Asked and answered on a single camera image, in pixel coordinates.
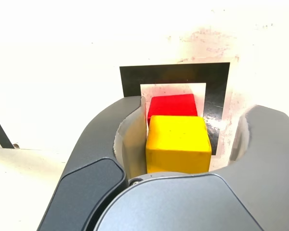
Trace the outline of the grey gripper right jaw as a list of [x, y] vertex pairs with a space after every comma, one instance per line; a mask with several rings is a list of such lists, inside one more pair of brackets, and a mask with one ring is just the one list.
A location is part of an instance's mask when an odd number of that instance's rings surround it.
[[143, 180], [119, 194], [97, 231], [289, 231], [289, 117], [254, 106], [239, 120], [231, 164]]

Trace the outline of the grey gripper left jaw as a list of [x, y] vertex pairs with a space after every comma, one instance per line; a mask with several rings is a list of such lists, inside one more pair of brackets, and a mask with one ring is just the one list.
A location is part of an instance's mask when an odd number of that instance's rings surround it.
[[129, 180], [146, 173], [145, 98], [125, 97], [84, 129], [39, 224], [40, 231], [91, 231]]

